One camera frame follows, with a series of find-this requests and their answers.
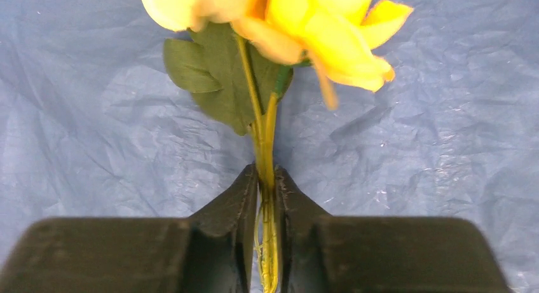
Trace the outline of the dark blue wrapping paper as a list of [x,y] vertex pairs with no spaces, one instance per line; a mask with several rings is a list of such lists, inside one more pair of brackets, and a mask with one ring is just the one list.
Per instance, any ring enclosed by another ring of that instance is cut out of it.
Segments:
[[[296,70],[275,161],[332,214],[470,219],[537,292],[538,0],[392,1],[395,80],[330,112]],[[45,217],[189,215],[252,161],[170,82],[170,36],[140,0],[1,0],[2,258]]]

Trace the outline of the yellow flower stems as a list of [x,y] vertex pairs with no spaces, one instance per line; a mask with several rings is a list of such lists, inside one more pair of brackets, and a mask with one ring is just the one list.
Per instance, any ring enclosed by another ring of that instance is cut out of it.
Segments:
[[141,0],[162,28],[187,32],[163,50],[171,80],[203,112],[252,139],[261,206],[254,248],[265,292],[279,287],[273,146],[278,104],[296,67],[311,67],[326,108],[334,84],[376,92],[394,79],[374,50],[413,8],[391,0]]

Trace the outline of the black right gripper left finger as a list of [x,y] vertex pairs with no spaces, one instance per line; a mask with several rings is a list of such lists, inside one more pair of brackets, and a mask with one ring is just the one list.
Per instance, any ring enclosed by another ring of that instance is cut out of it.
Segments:
[[189,217],[54,217],[29,226],[2,292],[248,292],[258,175]]

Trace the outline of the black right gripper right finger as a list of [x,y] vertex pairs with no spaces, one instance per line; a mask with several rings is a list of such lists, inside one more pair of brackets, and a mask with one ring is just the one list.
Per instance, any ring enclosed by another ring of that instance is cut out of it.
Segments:
[[282,292],[508,292],[484,235],[454,217],[328,213],[275,170]]

